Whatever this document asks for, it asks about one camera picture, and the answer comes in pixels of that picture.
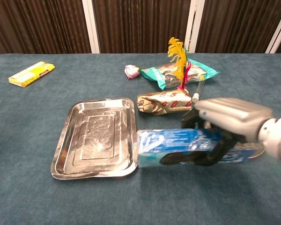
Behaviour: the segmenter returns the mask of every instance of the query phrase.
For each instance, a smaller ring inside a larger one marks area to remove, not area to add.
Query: white wall trim
[[[205,0],[197,0],[197,9],[196,9],[196,15],[193,22],[192,27],[192,36],[191,36],[191,42],[189,46],[189,53],[194,53],[196,50],[197,45],[197,39],[199,35],[199,29],[201,25],[201,19],[203,14]]]
[[[277,51],[280,43],[281,43],[281,19],[276,28],[274,35],[272,36],[270,43],[268,44],[266,53],[275,53]]]
[[[92,0],[82,0],[86,26],[89,34],[89,43],[92,53],[100,53],[96,21]]]
[[[184,40],[184,45],[187,50],[189,50],[189,43],[191,41],[192,23],[193,23],[193,18],[195,15],[195,10],[196,10],[196,1],[197,0],[191,0],[191,5],[189,7],[186,34],[185,34],[185,40]]]

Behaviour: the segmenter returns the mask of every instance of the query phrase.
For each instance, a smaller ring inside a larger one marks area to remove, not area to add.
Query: wrapped package
[[[203,81],[220,73],[203,63],[190,59],[189,61],[192,63],[192,66],[187,72],[187,83]],[[169,63],[163,66],[142,69],[141,74],[149,80],[157,81],[160,89],[164,90],[165,88],[175,88],[180,86],[181,81],[174,74],[176,69],[177,66],[175,66],[175,63]]]
[[[141,112],[162,115],[192,109],[192,98],[185,90],[169,90],[142,94],[137,97],[137,107]]]
[[[191,152],[211,152],[221,139],[212,129],[139,130],[137,135],[139,167],[193,164]],[[245,162],[257,151],[257,145],[237,144],[219,163]]]

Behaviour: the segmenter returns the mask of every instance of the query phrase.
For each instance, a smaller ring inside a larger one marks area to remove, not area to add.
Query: small pink object
[[[127,65],[124,71],[128,79],[136,78],[140,74],[139,68],[133,65]]]

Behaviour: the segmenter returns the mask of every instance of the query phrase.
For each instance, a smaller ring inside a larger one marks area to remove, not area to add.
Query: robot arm
[[[273,118],[272,109],[235,98],[201,100],[182,119],[183,128],[202,126],[207,120],[222,131],[222,140],[208,156],[195,160],[199,165],[213,165],[236,142],[261,142],[270,155],[281,159],[281,119]]]

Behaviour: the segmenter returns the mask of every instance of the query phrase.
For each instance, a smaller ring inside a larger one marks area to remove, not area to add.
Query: crumpled wrapper
[[[192,98],[185,90],[169,90],[142,94],[137,97],[141,112],[162,115],[192,109]]]

